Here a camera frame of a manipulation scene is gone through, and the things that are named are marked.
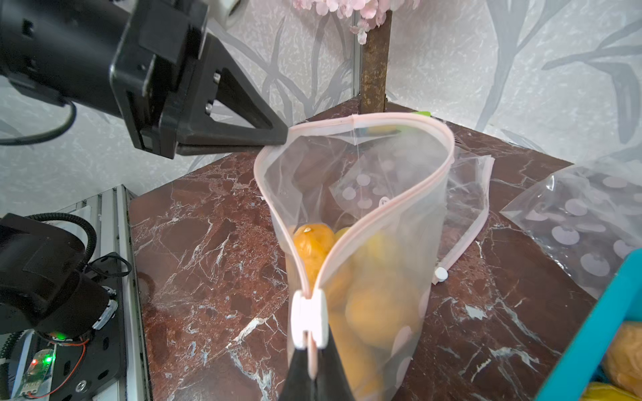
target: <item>rusty metal pole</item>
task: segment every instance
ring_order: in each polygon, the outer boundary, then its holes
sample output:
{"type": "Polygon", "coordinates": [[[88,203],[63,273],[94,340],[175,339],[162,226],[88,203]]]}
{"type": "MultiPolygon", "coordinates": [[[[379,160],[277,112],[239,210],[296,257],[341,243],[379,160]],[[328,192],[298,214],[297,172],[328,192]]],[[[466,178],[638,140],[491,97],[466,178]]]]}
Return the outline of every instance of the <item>rusty metal pole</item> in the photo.
{"type": "Polygon", "coordinates": [[[386,22],[368,32],[361,58],[361,101],[359,114],[383,113],[386,108],[386,73],[392,11],[387,11],[386,22]]]}

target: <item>pink artificial flower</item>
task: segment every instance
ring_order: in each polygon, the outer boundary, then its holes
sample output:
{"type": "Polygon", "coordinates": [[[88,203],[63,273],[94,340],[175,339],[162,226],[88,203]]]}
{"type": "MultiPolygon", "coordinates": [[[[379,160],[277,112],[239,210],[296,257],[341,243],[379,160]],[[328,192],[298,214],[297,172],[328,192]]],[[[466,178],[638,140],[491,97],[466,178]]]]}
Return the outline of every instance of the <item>pink artificial flower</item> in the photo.
{"type": "Polygon", "coordinates": [[[339,0],[325,0],[328,10],[333,13],[339,8],[339,0]]]}
{"type": "Polygon", "coordinates": [[[365,40],[368,37],[367,32],[370,30],[370,24],[365,19],[360,19],[357,22],[357,26],[351,26],[350,32],[357,35],[357,41],[359,44],[365,44],[365,40]]]}
{"type": "Polygon", "coordinates": [[[294,8],[298,10],[301,10],[302,8],[310,10],[312,8],[312,2],[313,0],[293,0],[292,4],[294,5],[294,8]]]}
{"type": "Polygon", "coordinates": [[[361,9],[361,18],[364,19],[373,19],[377,15],[377,7],[379,7],[378,0],[370,0],[366,5],[361,9]]]}
{"type": "Polygon", "coordinates": [[[325,15],[329,11],[329,7],[323,1],[317,0],[317,14],[325,15]]]}
{"type": "Polygon", "coordinates": [[[381,8],[377,9],[377,15],[374,17],[377,26],[383,25],[386,22],[386,12],[381,8]]]}
{"type": "Polygon", "coordinates": [[[386,12],[390,9],[390,0],[379,0],[378,12],[386,12]]]}
{"type": "Polygon", "coordinates": [[[336,11],[336,15],[340,19],[352,17],[352,6],[349,4],[341,4],[336,11]]]}
{"type": "Polygon", "coordinates": [[[365,4],[368,2],[368,0],[345,0],[346,3],[349,3],[352,7],[353,10],[361,10],[363,7],[365,7],[365,4]]]}

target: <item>blossom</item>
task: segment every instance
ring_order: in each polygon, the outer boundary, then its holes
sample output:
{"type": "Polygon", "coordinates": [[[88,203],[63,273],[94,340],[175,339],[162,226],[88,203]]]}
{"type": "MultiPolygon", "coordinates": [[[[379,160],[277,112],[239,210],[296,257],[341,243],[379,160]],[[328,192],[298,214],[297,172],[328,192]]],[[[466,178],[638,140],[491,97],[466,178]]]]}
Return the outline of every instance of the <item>blossom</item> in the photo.
{"type": "MultiPolygon", "coordinates": [[[[317,14],[336,12],[340,19],[352,17],[353,12],[359,11],[361,18],[357,26],[350,27],[350,31],[357,35],[360,44],[365,43],[368,31],[386,22],[388,10],[396,11],[404,2],[405,0],[292,0],[294,7],[299,10],[310,10],[316,3],[317,14]]],[[[420,2],[421,0],[412,0],[412,9],[416,9],[420,2]]]]}
{"type": "Polygon", "coordinates": [[[309,10],[312,8],[312,2],[313,0],[293,0],[292,5],[298,10],[301,10],[302,8],[309,10]]]}
{"type": "Polygon", "coordinates": [[[365,19],[360,19],[357,22],[357,26],[351,26],[350,32],[357,35],[357,41],[359,44],[365,44],[365,40],[368,37],[367,32],[370,30],[370,24],[365,19]]]}
{"type": "Polygon", "coordinates": [[[377,8],[379,7],[378,0],[370,0],[366,5],[361,9],[361,18],[364,19],[373,19],[377,15],[377,8]]]}
{"type": "Polygon", "coordinates": [[[331,13],[339,9],[339,0],[325,0],[325,3],[327,4],[327,7],[331,13]]]}
{"type": "Polygon", "coordinates": [[[323,1],[317,1],[317,14],[325,15],[330,10],[330,7],[327,6],[323,1]]]}

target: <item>white zipper slider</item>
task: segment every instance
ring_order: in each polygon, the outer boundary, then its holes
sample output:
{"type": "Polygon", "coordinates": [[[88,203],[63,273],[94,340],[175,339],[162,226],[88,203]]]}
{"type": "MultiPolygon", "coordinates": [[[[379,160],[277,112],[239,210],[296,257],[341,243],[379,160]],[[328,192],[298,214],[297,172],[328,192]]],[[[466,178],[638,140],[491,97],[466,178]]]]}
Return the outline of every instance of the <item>white zipper slider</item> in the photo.
{"type": "Polygon", "coordinates": [[[298,289],[292,296],[290,314],[292,341],[297,350],[305,350],[307,341],[305,333],[312,335],[318,349],[324,349],[328,340],[327,304],[325,293],[317,288],[312,292],[312,298],[305,299],[303,292],[298,289]]]}

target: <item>screw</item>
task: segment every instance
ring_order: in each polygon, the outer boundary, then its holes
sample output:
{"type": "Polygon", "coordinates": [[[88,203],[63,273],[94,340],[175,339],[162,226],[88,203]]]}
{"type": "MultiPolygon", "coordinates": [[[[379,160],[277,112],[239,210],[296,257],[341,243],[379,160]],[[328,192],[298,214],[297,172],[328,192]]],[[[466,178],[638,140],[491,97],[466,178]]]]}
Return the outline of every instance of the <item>screw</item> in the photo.
{"type": "Polygon", "coordinates": [[[76,392],[77,393],[84,393],[86,390],[87,390],[87,381],[86,380],[81,380],[76,385],[76,392]]]}

